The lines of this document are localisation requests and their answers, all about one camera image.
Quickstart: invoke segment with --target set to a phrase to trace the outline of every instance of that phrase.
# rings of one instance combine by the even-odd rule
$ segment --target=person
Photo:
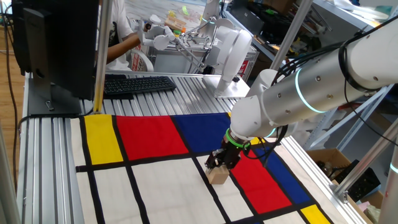
[[[101,5],[102,0],[99,0],[98,27],[100,26]],[[126,60],[126,52],[139,44],[138,35],[132,31],[129,25],[124,0],[113,0],[106,69],[131,70],[128,67],[129,62]]]

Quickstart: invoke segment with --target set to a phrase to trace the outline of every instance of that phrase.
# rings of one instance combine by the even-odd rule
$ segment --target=red square
[[[249,153],[249,157],[255,156],[253,152]],[[258,214],[292,205],[258,159],[248,159],[244,155],[241,157],[231,171]]]
[[[188,153],[169,116],[116,117],[129,160]]]

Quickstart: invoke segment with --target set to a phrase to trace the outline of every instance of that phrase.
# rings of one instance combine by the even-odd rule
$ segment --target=monitor stand
[[[66,89],[51,84],[52,76],[57,75],[55,72],[50,72],[51,54],[47,45],[51,37],[47,28],[52,21],[52,15],[45,11],[25,8],[24,17],[28,18],[25,19],[25,28],[33,74],[33,78],[29,79],[28,114],[47,116],[80,114],[79,99],[73,97]]]
[[[78,115],[81,114],[79,98],[57,86],[49,84],[50,94],[44,97],[33,78],[29,79],[28,114],[29,115]]]

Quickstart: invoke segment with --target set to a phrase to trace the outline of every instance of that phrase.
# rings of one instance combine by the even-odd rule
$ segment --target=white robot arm
[[[277,72],[264,70],[248,96],[233,107],[228,136],[208,158],[207,168],[232,169],[253,138],[275,136],[275,128],[286,125],[291,133],[298,121],[398,83],[397,51],[398,21],[393,21],[307,62],[275,85]]]
[[[142,19],[138,25],[138,36],[142,45],[155,47],[157,50],[167,48],[170,41],[175,40],[175,36],[168,26],[160,26],[160,19],[156,15],[151,15],[149,23],[144,24]]]

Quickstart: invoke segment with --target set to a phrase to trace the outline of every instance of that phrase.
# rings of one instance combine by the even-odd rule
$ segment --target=mondrian-pattern mat
[[[85,223],[339,223],[278,153],[266,168],[242,156],[210,185],[204,163],[229,125],[225,113],[73,119]],[[262,154],[253,144],[251,156]]]

